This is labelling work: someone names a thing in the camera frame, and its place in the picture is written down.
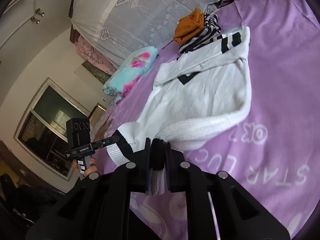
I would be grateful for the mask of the person's left hand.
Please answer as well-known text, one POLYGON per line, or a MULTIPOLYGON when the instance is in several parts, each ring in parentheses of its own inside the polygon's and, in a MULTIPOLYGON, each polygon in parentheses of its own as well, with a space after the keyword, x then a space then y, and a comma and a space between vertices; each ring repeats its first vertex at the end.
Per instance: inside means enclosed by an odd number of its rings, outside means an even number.
POLYGON ((91 173, 97 172, 98 168, 95 165, 96 163, 96 159, 95 158, 90 158, 89 159, 89 166, 86 170, 83 171, 83 173, 81 173, 78 169, 78 163, 76 160, 73 161, 73 168, 78 172, 80 178, 84 178, 86 176, 88 176, 91 173))

